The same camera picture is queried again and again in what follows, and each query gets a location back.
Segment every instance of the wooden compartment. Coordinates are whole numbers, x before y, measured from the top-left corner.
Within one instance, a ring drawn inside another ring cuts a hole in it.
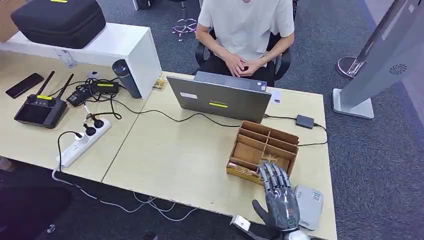
[[[226,172],[261,184],[258,165],[275,163],[290,176],[298,154],[299,137],[258,123],[243,121],[238,131]]]

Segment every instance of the paper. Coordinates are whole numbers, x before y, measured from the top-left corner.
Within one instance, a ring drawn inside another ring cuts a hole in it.
[[[269,88],[268,91],[271,95],[269,100],[270,104],[280,104],[281,103],[281,92],[277,88]]]

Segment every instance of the desk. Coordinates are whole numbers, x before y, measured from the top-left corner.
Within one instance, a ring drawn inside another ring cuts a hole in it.
[[[165,77],[192,79],[193,76],[163,72]],[[324,102],[320,94],[278,89],[281,104],[270,103],[266,113],[315,119],[325,127]],[[181,109],[169,84],[164,91],[153,91],[143,111],[160,110],[175,119],[194,112]],[[209,115],[227,125],[239,120]],[[299,136],[300,144],[325,141],[325,132],[306,129],[287,119],[264,119],[262,124]],[[103,183],[159,197],[224,215],[241,215],[262,223],[252,208],[252,200],[265,205],[263,187],[226,174],[238,129],[219,126],[195,116],[174,122],[157,112],[140,114],[121,150],[112,162]],[[309,235],[336,240],[333,190],[327,145],[300,147],[291,176],[295,186],[302,184],[323,193],[324,202],[319,228]]]
[[[87,112],[83,107],[75,108],[70,104],[68,104],[67,113],[54,129],[25,125],[14,120],[15,114],[26,97],[29,94],[36,93],[42,83],[16,99],[10,98],[5,94],[5,91],[32,73],[39,73],[47,78],[53,70],[56,73],[46,86],[44,95],[49,95],[60,89],[71,73],[75,74],[72,82],[85,81],[87,73],[92,71],[100,73],[100,77],[104,79],[116,77],[111,67],[79,63],[74,68],[66,68],[58,59],[0,51],[0,102],[3,105],[1,107],[2,117],[0,118],[2,136],[0,156],[53,169],[58,165],[56,161],[58,136],[69,130],[83,131],[82,121]],[[62,100],[65,100],[74,90],[75,85],[68,87]],[[145,103],[144,100],[132,98],[127,91],[120,91],[116,99],[135,111],[140,111]],[[93,113],[111,111],[109,102],[88,103],[87,106]],[[122,115],[122,119],[116,120],[111,115],[105,116],[112,123],[112,128],[69,168],[64,169],[64,172],[96,182],[100,182],[105,176],[137,118],[136,114],[129,112],[120,104],[116,103],[114,108],[116,112]],[[60,145],[65,149],[73,141],[74,136],[67,134],[61,138]]]

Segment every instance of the white t-shirt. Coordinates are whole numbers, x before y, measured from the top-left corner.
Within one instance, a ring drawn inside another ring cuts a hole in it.
[[[292,0],[204,0],[198,23],[246,61],[265,55],[271,32],[287,37],[295,31]]]

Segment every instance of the prosthetic hand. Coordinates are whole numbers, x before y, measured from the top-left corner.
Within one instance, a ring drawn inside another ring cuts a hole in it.
[[[257,200],[253,200],[252,205],[265,225],[277,233],[274,239],[309,240],[308,235],[299,229],[298,201],[291,188],[287,173],[268,161],[260,164],[258,171],[263,179],[268,212],[261,207]],[[233,218],[231,225],[236,226],[249,238],[267,240],[249,231],[250,223],[239,215]]]
[[[278,232],[298,229],[300,213],[296,195],[290,186],[287,173],[275,163],[265,161],[258,166],[265,188],[266,212],[257,200],[253,208],[265,225]]]

